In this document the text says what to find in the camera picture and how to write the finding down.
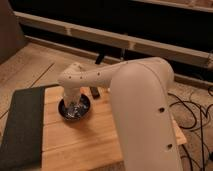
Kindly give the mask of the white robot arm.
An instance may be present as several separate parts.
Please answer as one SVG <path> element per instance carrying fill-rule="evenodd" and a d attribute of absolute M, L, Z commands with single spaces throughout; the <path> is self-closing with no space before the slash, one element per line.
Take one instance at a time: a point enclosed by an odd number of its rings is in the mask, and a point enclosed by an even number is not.
<path fill-rule="evenodd" d="M 64 70 L 59 84 L 66 105 L 81 87 L 107 87 L 126 171 L 183 171 L 167 92 L 174 81 L 170 64 L 159 57 L 123 61 L 83 71 Z"/>

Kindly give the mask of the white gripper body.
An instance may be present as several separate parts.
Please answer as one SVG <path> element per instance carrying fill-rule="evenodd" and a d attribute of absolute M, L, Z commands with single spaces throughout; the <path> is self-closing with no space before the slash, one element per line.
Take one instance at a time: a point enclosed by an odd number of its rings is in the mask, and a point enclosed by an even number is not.
<path fill-rule="evenodd" d="M 81 92 L 79 88 L 74 88 L 74 89 L 65 88 L 64 95 L 63 95 L 65 107 L 69 108 L 72 103 L 78 103 L 80 97 L 81 97 Z"/>

